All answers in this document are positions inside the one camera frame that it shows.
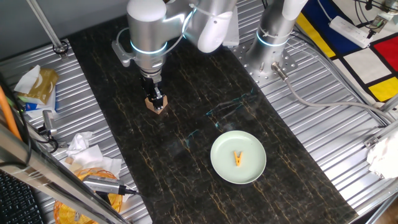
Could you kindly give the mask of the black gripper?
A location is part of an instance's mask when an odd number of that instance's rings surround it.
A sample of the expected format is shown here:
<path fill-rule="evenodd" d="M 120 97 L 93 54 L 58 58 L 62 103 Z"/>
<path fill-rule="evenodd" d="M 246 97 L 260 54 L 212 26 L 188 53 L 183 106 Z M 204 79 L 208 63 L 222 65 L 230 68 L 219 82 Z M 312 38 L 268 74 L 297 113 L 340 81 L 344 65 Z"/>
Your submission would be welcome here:
<path fill-rule="evenodd" d="M 163 109 L 165 95 L 162 92 L 162 81 L 155 83 L 152 78 L 141 77 L 141 85 L 154 109 Z"/>

